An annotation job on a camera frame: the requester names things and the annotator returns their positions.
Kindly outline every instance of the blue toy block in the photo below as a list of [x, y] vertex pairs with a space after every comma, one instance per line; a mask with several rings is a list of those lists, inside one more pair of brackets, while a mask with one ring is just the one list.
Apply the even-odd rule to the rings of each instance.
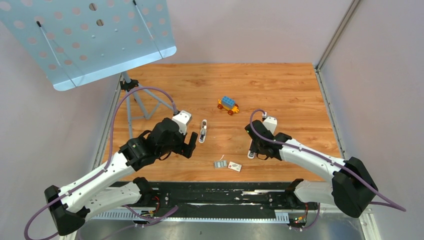
[[233, 99], [224, 96], [221, 100], [221, 103], [223, 106], [229, 108], [229, 109], [233, 109], [234, 105], [236, 105], [236, 101], [234, 101]]

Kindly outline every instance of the toy truck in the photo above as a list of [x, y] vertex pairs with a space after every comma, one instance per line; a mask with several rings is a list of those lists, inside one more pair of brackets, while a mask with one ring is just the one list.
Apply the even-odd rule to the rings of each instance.
[[236, 101], [227, 96], [218, 100], [218, 108], [226, 109], [228, 111], [228, 115], [233, 115], [239, 112], [239, 105], [237, 105]]

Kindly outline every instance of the white wall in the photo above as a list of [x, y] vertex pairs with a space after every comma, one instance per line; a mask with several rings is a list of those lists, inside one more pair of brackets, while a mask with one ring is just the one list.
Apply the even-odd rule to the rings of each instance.
[[406, 207], [373, 207], [383, 240], [423, 239], [424, 1], [364, 0], [322, 73], [347, 156]]
[[352, 0], [168, 0], [177, 51], [161, 63], [314, 63]]
[[[0, 239], [24, 239], [24, 226], [44, 206], [44, 189], [90, 169], [118, 76], [56, 91], [0, 22]], [[48, 211], [30, 228], [55, 233]]]

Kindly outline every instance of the wood grain surface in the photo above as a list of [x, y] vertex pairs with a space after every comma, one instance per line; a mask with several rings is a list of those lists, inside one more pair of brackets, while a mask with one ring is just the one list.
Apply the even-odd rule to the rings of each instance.
[[[253, 110], [261, 108], [278, 119], [275, 133], [291, 135], [306, 146], [339, 157], [338, 146], [327, 116], [320, 88], [311, 64], [149, 64], [130, 70], [132, 79], [143, 86], [159, 87], [174, 99], [179, 110], [192, 114], [189, 134], [200, 131], [207, 120], [204, 143], [197, 142], [190, 159], [174, 153], [157, 160], [137, 173], [124, 178], [132, 181], [146, 177], [149, 181], [285, 181], [296, 178], [322, 181], [320, 177], [292, 163], [277, 159], [249, 159], [250, 138], [244, 127]], [[160, 92], [157, 96], [166, 99]], [[157, 101], [139, 91], [146, 108], [151, 111]], [[239, 105], [232, 116], [218, 109], [218, 99], [228, 96]], [[142, 112], [131, 97], [133, 117]], [[149, 120], [133, 120], [134, 136], [151, 130], [172, 111], [161, 105]], [[260, 119], [258, 113], [254, 119]], [[113, 152], [129, 139], [125, 102], [114, 124]], [[103, 161], [107, 160], [108, 148]], [[214, 161], [224, 160], [242, 165], [241, 172], [228, 168], [215, 169]]]

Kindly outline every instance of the hole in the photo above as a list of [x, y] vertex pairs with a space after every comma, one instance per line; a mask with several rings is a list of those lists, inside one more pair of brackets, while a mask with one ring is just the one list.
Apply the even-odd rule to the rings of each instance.
[[97, 26], [102, 27], [103, 25], [105, 25], [105, 23], [103, 22], [102, 19], [99, 19], [95, 22], [97, 24]]
[[47, 52], [42, 51], [42, 52], [40, 52], [38, 55], [39, 55], [39, 57], [40, 57], [40, 58], [45, 59], [45, 58], [47, 57]]
[[39, 21], [40, 24], [44, 24], [44, 17], [42, 17], [42, 16], [36, 16], [36, 17], [34, 17], [34, 20], [36, 22]]
[[63, 14], [62, 14], [60, 11], [56, 11], [56, 12], [54, 13], [54, 17], [55, 17], [57, 20], [61, 20], [64, 16], [63, 16]]
[[72, 30], [71, 30], [69, 27], [67, 27], [67, 28], [63, 29], [63, 32], [64, 32], [66, 35], [71, 35], [71, 34], [72, 34]]
[[36, 44], [37, 43], [37, 40], [36, 40], [35, 37], [30, 37], [30, 38], [28, 38], [28, 43], [30, 43], [30, 44]]
[[87, 23], [83, 23], [83, 24], [81, 24], [81, 29], [83, 31], [87, 31], [89, 29], [89, 25]]
[[75, 15], [80, 15], [81, 9], [79, 7], [74, 7], [74, 8], [72, 8], [72, 13], [75, 14]]
[[55, 39], [55, 35], [52, 32], [48, 32], [45, 34], [45, 36], [49, 39], [49, 40], [53, 40]]
[[95, 3], [90, 3], [90, 4], [88, 5], [88, 8], [89, 8], [91, 11], [97, 11], [97, 4], [95, 4]]
[[24, 29], [25, 28], [25, 24], [22, 21], [14, 21], [13, 25], [15, 26], [15, 28], [17, 29]]
[[58, 47], [56, 47], [56, 52], [58, 52], [58, 53], [60, 53], [60, 54], [63, 54], [64, 53], [64, 48], [63, 47], [60, 47], [60, 46], [58, 46]]
[[0, 9], [3, 11], [10, 11], [11, 10], [11, 5], [6, 2], [6, 1], [0, 1]]
[[33, 0], [20, 0], [20, 2], [27, 7], [31, 7], [33, 5]]

